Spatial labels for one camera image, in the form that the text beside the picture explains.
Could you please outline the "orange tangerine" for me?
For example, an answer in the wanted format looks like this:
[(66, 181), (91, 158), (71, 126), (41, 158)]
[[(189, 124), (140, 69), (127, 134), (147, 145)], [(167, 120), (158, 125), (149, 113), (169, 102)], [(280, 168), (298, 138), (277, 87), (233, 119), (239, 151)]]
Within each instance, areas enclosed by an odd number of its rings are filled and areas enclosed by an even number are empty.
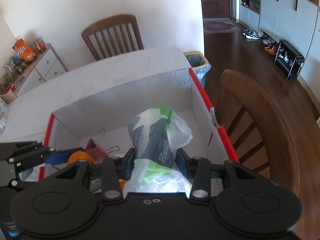
[(89, 164), (95, 164), (93, 157), (85, 151), (76, 151), (72, 153), (67, 160), (67, 164), (71, 165), (72, 163), (81, 159), (87, 160)]

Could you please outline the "pink binder clip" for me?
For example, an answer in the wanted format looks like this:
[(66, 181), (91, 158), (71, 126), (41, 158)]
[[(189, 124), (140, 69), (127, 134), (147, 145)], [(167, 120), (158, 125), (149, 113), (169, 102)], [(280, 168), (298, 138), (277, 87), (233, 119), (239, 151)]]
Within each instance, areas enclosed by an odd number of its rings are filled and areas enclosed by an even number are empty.
[(115, 145), (111, 148), (104, 149), (93, 139), (89, 139), (85, 147), (85, 152), (90, 154), (91, 157), (95, 160), (109, 158), (113, 152), (118, 151), (120, 151), (119, 146)]

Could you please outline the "white plastic bag with packet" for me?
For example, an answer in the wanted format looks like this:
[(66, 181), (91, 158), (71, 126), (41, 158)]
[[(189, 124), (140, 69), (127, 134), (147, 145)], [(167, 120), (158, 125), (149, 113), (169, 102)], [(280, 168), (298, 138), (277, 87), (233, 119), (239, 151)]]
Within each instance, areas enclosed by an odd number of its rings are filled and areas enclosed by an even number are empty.
[(193, 139), (187, 123), (172, 109), (150, 108), (134, 117), (127, 127), (135, 161), (124, 195), (180, 192), (189, 197), (191, 183), (175, 161), (177, 150)]

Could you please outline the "red white cardboard box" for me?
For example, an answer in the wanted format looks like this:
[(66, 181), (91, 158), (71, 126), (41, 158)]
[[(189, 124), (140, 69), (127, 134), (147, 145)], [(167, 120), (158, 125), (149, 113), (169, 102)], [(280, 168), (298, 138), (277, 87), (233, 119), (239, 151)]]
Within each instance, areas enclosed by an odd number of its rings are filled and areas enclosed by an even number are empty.
[(214, 107), (191, 69), (173, 70), (111, 87), (52, 112), (44, 144), (56, 150), (85, 148), (89, 139), (102, 148), (119, 146), (112, 157), (133, 148), (127, 124), (150, 108), (169, 108), (189, 126), (193, 139), (182, 149), (190, 157), (221, 164), (237, 160)]

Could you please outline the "wooden chair beside box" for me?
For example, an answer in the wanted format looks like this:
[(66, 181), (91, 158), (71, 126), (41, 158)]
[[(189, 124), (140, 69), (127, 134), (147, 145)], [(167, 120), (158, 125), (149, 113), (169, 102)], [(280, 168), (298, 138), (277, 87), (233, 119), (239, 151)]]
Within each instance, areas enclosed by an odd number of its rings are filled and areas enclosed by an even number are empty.
[(241, 72), (225, 70), (215, 117), (225, 128), (240, 164), (299, 192), (299, 164), (291, 131), (261, 85)]

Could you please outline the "white sideboard cabinet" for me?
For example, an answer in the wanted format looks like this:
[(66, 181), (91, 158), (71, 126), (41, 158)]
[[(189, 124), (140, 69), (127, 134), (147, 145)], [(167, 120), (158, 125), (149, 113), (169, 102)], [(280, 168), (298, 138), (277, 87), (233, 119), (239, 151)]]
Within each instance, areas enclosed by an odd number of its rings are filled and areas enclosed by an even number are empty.
[(28, 91), (68, 72), (57, 56), (51, 44), (45, 44), (46, 50), (37, 55), (37, 59), (29, 65), (14, 82), (13, 93), (22, 96)]

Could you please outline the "yellow rim trash bin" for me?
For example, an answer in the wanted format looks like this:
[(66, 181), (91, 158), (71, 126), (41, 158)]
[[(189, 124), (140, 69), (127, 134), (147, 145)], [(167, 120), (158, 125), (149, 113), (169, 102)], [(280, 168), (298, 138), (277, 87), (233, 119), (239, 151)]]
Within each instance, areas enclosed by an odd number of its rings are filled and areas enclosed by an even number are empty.
[(199, 51), (189, 51), (183, 53), (191, 68), (193, 69), (196, 77), (200, 81), (202, 87), (205, 87), (206, 74), (211, 69), (211, 64)]

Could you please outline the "orange snack bag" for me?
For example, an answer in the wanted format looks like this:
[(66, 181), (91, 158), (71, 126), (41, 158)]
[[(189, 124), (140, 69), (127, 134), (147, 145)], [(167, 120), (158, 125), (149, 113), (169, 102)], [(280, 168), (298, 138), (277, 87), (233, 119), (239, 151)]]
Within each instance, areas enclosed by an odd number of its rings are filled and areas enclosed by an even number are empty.
[(26, 63), (32, 63), (36, 59), (35, 52), (27, 45), (27, 43), (23, 39), (16, 40), (12, 48)]

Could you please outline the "red lid jar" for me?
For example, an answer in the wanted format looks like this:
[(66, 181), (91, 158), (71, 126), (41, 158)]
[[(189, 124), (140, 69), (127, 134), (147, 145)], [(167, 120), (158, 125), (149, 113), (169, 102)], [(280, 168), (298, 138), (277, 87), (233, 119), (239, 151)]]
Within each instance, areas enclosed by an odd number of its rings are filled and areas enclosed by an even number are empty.
[(36, 47), (36, 49), (40, 54), (44, 53), (47, 49), (41, 37), (37, 38), (34, 41), (34, 46)]

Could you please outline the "wooden chair behind table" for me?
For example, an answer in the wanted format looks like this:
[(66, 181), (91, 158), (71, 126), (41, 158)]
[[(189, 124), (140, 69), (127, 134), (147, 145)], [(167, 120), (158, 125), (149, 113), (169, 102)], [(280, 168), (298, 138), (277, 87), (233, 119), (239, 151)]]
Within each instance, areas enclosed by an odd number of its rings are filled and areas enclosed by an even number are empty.
[(144, 49), (137, 19), (131, 14), (99, 20), (84, 29), (81, 37), (95, 61)]

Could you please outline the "red patterned floor rug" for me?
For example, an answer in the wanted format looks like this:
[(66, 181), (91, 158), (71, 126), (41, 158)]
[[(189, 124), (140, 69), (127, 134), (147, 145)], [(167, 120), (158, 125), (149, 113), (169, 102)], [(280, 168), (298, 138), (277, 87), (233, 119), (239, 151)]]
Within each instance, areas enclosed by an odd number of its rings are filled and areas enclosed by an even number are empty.
[(204, 19), (204, 34), (241, 33), (244, 28), (230, 19)]

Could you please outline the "grey sneakers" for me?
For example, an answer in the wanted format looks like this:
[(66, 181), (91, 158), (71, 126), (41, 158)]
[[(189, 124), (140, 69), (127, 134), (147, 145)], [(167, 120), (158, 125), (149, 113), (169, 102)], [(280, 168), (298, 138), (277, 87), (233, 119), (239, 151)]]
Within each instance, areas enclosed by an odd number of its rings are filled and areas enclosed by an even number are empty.
[(246, 39), (249, 40), (258, 40), (260, 38), (258, 33), (252, 28), (245, 29), (242, 34)]

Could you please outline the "black shoe rack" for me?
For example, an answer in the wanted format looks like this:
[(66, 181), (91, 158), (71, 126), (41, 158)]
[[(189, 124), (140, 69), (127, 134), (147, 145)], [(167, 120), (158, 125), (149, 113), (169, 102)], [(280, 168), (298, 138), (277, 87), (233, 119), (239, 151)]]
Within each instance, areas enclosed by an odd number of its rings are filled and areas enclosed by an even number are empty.
[(274, 63), (288, 80), (296, 80), (305, 62), (303, 54), (288, 40), (281, 39)]

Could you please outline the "white blue wall cabinets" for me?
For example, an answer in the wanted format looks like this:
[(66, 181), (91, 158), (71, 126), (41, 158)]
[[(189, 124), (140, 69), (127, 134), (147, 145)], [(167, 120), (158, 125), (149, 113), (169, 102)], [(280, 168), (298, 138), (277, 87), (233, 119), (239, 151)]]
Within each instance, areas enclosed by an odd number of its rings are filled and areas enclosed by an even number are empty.
[(306, 58), (316, 26), (319, 0), (240, 0), (239, 22), (254, 29), (265, 51), (276, 58), (279, 40), (288, 40)]

